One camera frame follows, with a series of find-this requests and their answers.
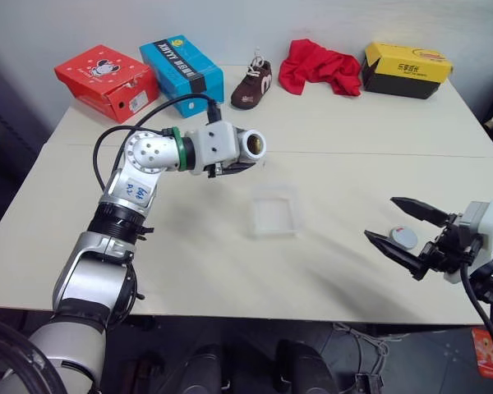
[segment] blue shoe box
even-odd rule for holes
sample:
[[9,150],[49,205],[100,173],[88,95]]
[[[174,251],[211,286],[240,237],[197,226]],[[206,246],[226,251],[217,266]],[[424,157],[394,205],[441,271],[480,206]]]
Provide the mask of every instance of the blue shoe box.
[[[144,63],[159,81],[169,99],[188,93],[203,93],[224,102],[223,71],[197,49],[184,35],[161,39],[140,47]],[[194,98],[174,104],[184,116],[206,110],[206,100]]]

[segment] silver robot arm segment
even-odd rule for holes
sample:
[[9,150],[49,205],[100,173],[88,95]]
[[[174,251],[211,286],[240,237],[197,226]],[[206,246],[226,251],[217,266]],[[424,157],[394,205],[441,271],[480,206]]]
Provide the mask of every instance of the silver robot arm segment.
[[[266,152],[264,136],[216,121],[181,137],[137,131],[124,145],[122,165],[110,177],[87,231],[80,234],[53,290],[51,321],[30,340],[46,354],[68,392],[99,387],[105,329],[126,317],[137,295],[132,260],[135,243],[153,229],[143,226],[165,171],[208,172],[209,177],[243,171]],[[0,393],[27,392],[9,373]]]

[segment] red shoe box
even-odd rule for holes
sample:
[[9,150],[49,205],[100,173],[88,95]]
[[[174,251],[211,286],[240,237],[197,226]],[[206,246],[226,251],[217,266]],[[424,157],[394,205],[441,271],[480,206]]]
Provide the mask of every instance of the red shoe box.
[[55,67],[80,101],[120,123],[159,96],[152,69],[103,45]]

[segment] small round object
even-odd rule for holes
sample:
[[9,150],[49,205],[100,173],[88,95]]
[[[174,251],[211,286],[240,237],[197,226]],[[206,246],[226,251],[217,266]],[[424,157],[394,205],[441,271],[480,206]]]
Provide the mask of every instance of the small round object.
[[409,227],[396,226],[391,230],[389,237],[393,242],[406,250],[414,248],[418,243],[418,237]]

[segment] clear plastic container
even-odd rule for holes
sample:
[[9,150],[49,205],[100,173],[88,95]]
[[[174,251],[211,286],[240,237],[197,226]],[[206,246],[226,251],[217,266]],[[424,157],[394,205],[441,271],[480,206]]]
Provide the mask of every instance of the clear plastic container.
[[286,185],[259,186],[252,193],[254,236],[292,236],[301,229],[297,191]]

